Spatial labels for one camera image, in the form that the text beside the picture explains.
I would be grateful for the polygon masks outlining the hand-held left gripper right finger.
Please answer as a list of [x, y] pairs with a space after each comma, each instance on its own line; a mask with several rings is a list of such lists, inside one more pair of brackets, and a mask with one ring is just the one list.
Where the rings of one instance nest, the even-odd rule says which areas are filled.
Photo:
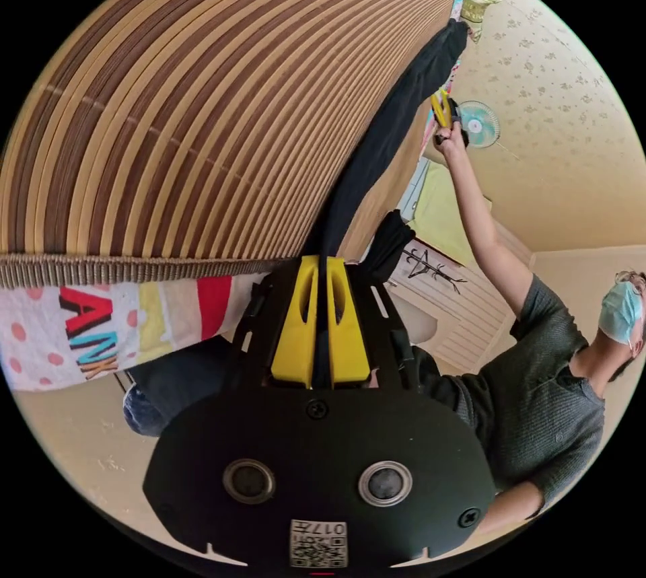
[[362, 384], [369, 377], [369, 361], [342, 258], [326, 259], [326, 300], [332, 383]]

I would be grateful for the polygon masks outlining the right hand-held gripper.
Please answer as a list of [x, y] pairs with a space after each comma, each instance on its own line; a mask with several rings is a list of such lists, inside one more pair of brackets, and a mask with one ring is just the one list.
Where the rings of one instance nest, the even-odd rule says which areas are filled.
[[449, 97], [446, 90], [442, 88], [431, 96], [431, 105], [435, 123], [439, 127], [452, 126], [456, 122], [460, 124], [462, 141], [464, 146], [468, 147], [470, 139], [468, 132], [463, 126], [460, 107], [456, 101], [452, 97]]

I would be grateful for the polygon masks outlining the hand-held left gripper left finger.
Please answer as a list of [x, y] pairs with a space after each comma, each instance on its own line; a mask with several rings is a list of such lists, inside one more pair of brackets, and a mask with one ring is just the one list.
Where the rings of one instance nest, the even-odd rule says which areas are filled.
[[301, 259], [293, 294], [279, 335], [271, 375], [281, 383], [310, 386], [314, 370], [319, 258]]

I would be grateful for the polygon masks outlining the person's right hand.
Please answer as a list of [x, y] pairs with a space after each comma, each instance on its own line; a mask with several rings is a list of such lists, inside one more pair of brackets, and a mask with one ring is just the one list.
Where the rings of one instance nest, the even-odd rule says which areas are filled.
[[436, 130], [433, 144], [446, 162], [455, 156], [455, 154], [465, 152], [466, 144], [463, 134], [464, 132], [459, 122], [455, 122], [451, 127], [440, 127]]

